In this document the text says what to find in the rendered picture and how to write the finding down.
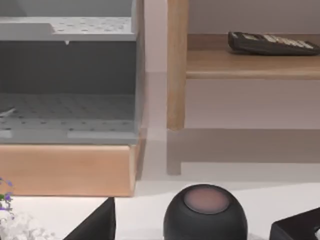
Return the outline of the wooden open shelf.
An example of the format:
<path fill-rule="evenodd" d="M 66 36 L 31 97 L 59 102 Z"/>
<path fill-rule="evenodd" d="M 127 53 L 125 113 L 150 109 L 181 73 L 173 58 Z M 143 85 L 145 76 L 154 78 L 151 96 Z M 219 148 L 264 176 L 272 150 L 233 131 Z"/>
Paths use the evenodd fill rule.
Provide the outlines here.
<path fill-rule="evenodd" d="M 167 128 L 185 127 L 186 81 L 320 80 L 320 57 L 232 56 L 223 35 L 188 35 L 189 0 L 167 0 Z"/>

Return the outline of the black box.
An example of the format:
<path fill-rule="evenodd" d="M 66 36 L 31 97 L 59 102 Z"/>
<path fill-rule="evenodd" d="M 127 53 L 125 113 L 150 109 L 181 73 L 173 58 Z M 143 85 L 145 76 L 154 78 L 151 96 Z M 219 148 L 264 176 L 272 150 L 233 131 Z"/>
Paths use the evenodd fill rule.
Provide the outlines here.
<path fill-rule="evenodd" d="M 320 207 L 273 222 L 269 240 L 320 240 Z"/>

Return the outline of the round black speaker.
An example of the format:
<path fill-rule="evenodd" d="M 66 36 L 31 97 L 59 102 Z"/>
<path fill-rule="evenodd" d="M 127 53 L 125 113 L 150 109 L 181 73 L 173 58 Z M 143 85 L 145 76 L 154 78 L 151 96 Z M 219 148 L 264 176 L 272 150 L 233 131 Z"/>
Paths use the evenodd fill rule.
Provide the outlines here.
<path fill-rule="evenodd" d="M 170 201 L 163 218 L 163 240 L 248 240 L 248 221 L 228 190 L 194 184 Z"/>

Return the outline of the purple and white flowers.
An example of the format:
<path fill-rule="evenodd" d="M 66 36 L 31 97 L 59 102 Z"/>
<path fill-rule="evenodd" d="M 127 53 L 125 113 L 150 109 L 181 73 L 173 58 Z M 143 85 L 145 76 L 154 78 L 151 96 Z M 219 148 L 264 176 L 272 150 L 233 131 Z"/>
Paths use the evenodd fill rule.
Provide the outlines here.
<path fill-rule="evenodd" d="M 0 240 L 59 240 L 26 212 L 12 207 L 13 193 L 0 190 Z"/>

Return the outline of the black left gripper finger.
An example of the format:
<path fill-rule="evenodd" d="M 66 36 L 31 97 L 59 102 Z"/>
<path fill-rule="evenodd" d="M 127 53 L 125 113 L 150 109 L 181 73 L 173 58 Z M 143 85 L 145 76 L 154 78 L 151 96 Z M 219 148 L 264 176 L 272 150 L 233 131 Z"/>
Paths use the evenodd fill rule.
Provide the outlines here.
<path fill-rule="evenodd" d="M 115 240 L 115 198 L 109 197 L 63 240 Z"/>

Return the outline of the black calculator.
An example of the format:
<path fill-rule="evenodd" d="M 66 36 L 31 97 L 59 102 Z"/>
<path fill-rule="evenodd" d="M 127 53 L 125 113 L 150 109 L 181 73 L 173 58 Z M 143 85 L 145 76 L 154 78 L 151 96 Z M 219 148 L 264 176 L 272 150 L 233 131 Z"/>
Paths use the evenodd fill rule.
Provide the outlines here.
<path fill-rule="evenodd" d="M 309 41 L 294 40 L 271 34 L 230 31 L 228 46 L 235 52 L 263 56 L 317 56 L 320 46 Z"/>

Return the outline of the wooden cupboard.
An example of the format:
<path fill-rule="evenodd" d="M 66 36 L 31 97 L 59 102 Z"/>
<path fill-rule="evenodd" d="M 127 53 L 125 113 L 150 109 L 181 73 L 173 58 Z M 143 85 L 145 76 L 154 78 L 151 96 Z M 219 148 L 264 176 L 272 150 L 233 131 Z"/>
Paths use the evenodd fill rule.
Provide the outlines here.
<path fill-rule="evenodd" d="M 133 144 L 0 144 L 0 145 L 84 145 L 135 146 L 139 154 L 141 120 L 144 111 L 145 34 L 144 0 L 0 0 L 0 17 L 132 17 L 136 35 L 135 91 L 137 140 Z"/>

